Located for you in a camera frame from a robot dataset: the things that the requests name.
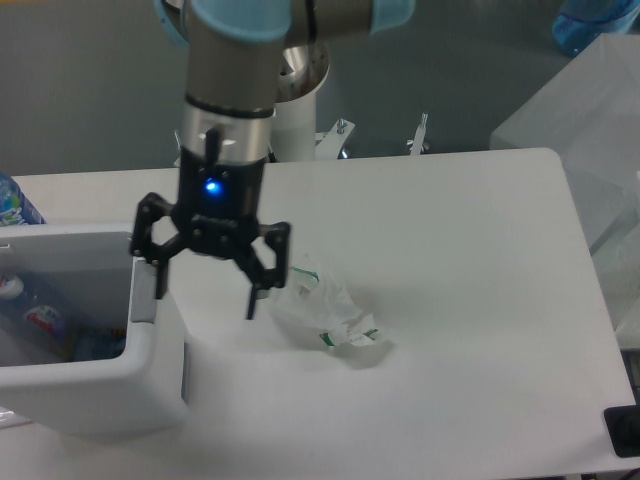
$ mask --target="gray floor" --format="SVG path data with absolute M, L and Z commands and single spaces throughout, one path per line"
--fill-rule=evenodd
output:
M 410 25 L 332 44 L 319 128 L 354 121 L 356 156 L 400 154 L 423 110 L 436 152 L 482 150 L 490 132 L 568 61 L 559 0 L 418 0 Z M 166 167 L 185 51 L 150 0 L 0 3 L 0 170 Z

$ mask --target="crumpled plastic bag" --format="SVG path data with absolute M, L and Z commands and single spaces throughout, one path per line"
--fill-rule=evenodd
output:
M 275 318 L 320 330 L 329 347 L 374 345 L 380 338 L 373 315 L 353 303 L 344 283 L 309 255 L 290 267 L 287 284 L 272 290 L 265 306 Z

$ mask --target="white table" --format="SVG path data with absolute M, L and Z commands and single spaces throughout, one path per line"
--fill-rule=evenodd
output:
M 177 170 L 18 178 L 50 221 L 127 221 Z M 99 209 L 97 200 L 103 205 Z M 229 262 L 183 253 L 190 416 L 110 439 L 0 431 L 29 479 L 497 479 L 626 469 L 602 418 L 631 404 L 562 172 L 549 150 L 269 166 L 263 222 L 294 225 L 392 347 L 329 354 L 286 329 Z

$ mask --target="white plastic container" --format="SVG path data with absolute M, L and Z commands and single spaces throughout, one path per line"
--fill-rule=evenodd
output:
M 77 363 L 50 363 L 37 348 L 2 332 L 2 407 L 76 434 L 185 420 L 188 332 L 170 293 L 155 300 L 155 270 L 128 254 L 129 235 L 128 225 L 0 229 L 3 269 L 34 272 L 55 285 L 91 312 L 88 327 L 127 330 L 119 357 Z

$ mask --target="cable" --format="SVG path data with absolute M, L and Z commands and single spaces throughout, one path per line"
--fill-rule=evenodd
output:
M 640 468 L 635 468 L 635 469 L 631 470 L 630 472 L 626 473 L 625 475 L 623 475 L 622 477 L 620 477 L 620 480 L 631 480 L 638 473 L 640 473 Z

